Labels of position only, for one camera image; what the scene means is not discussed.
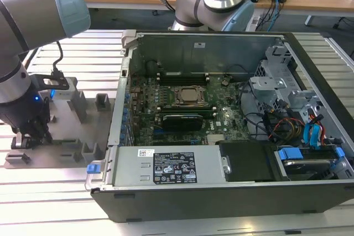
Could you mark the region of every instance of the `blue tab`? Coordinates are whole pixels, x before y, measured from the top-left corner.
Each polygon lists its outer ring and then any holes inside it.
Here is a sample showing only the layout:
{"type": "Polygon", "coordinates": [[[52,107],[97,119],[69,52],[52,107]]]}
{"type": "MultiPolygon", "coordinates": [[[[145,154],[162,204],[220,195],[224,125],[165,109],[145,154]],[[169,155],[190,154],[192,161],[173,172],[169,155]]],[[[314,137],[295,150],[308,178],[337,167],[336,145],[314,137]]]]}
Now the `blue tab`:
{"type": "Polygon", "coordinates": [[[344,151],[342,150],[342,148],[336,148],[336,152],[338,157],[345,157],[344,151]]]}
{"type": "Polygon", "coordinates": [[[278,153],[281,160],[302,160],[304,158],[299,148],[282,148],[278,153]]]}
{"type": "Polygon", "coordinates": [[[305,125],[305,128],[304,128],[304,141],[305,141],[305,144],[310,142],[310,146],[313,146],[315,148],[315,150],[319,150],[320,149],[320,147],[318,145],[320,129],[321,129],[321,127],[318,124],[310,124],[310,123],[307,123],[305,125]],[[310,129],[311,128],[313,128],[313,129],[312,129],[311,136],[310,136],[310,139],[309,139],[309,134],[310,134],[310,129]]]}
{"type": "Polygon", "coordinates": [[[318,124],[314,124],[310,138],[310,145],[315,148],[315,150],[319,150],[320,147],[318,145],[319,136],[320,136],[320,129],[321,127],[318,124]]]}
{"type": "Polygon", "coordinates": [[[88,174],[99,174],[101,173],[101,166],[99,164],[88,164],[86,172],[88,174]]]}
{"type": "Polygon", "coordinates": [[[280,151],[278,151],[278,153],[279,153],[279,157],[281,160],[287,159],[287,155],[284,153],[284,151],[282,149],[280,151]]]}

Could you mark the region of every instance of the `blue led light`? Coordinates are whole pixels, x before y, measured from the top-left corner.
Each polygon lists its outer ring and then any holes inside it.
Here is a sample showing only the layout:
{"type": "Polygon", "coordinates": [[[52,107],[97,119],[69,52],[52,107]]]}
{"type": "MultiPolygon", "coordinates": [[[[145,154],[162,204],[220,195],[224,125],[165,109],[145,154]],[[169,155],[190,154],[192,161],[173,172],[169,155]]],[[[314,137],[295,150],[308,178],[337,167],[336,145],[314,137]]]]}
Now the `blue led light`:
{"type": "Polygon", "coordinates": [[[53,99],[54,94],[55,94],[55,90],[51,90],[51,91],[50,91],[50,98],[51,98],[51,99],[53,99]]]}

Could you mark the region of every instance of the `slotted metal surface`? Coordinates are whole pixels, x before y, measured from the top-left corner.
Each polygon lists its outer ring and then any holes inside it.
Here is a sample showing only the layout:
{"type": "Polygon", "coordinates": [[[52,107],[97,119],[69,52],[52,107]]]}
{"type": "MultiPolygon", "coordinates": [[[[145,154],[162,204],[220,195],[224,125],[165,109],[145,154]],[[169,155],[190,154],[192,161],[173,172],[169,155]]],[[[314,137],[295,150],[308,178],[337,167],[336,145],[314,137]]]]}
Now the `slotted metal surface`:
{"type": "MultiPolygon", "coordinates": [[[[294,34],[314,64],[322,73],[338,98],[354,117],[354,63],[331,38],[319,33],[294,34]]],[[[298,69],[298,74],[307,89],[311,84],[298,69]]]]}
{"type": "MultiPolygon", "coordinates": [[[[319,52],[310,55],[319,67],[334,64],[328,59],[334,59],[337,66],[343,65],[334,49],[327,47],[323,52],[318,48],[325,45],[321,36],[298,34],[296,37],[305,47],[306,41],[317,47],[319,52]]],[[[105,92],[114,98],[122,62],[121,31],[90,30],[62,40],[61,44],[64,59],[58,68],[66,76],[77,77],[78,88],[86,97],[105,92]]],[[[56,45],[47,45],[31,61],[28,71],[49,74],[51,64],[58,56],[56,45]]],[[[336,83],[336,90],[349,89],[346,82],[354,80],[350,71],[340,75],[327,71],[323,75],[333,82],[343,81],[336,83]]],[[[347,106],[354,102],[351,98],[343,101],[347,106]]],[[[9,127],[0,125],[0,165],[4,163],[11,137],[9,127]]],[[[306,235],[351,235],[354,230],[354,200],[323,214],[116,224],[85,191],[85,178],[84,168],[6,170],[0,166],[0,235],[74,235],[82,232],[123,236],[284,235],[285,230],[301,230],[306,235]]]]}

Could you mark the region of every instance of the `motherboard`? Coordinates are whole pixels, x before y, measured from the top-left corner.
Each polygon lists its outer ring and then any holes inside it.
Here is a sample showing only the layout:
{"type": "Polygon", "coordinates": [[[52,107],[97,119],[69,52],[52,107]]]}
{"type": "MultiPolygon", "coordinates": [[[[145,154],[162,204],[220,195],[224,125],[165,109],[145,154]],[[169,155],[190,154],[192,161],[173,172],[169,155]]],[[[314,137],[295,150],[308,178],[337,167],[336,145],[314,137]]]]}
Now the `motherboard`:
{"type": "Polygon", "coordinates": [[[249,139],[237,105],[240,85],[228,76],[205,80],[187,85],[131,77],[134,145],[214,145],[227,139],[249,139]]]}

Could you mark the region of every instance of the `metal bracket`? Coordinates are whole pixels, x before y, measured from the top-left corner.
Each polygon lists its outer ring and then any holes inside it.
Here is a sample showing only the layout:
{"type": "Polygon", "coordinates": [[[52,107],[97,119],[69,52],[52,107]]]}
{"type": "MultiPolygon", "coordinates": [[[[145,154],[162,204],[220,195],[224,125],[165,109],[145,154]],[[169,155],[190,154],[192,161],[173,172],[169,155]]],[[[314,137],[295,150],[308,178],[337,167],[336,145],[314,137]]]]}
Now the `metal bracket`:
{"type": "Polygon", "coordinates": [[[30,78],[38,91],[69,89],[69,84],[64,77],[64,74],[60,71],[55,71],[52,75],[33,74],[30,75],[30,78]]]}

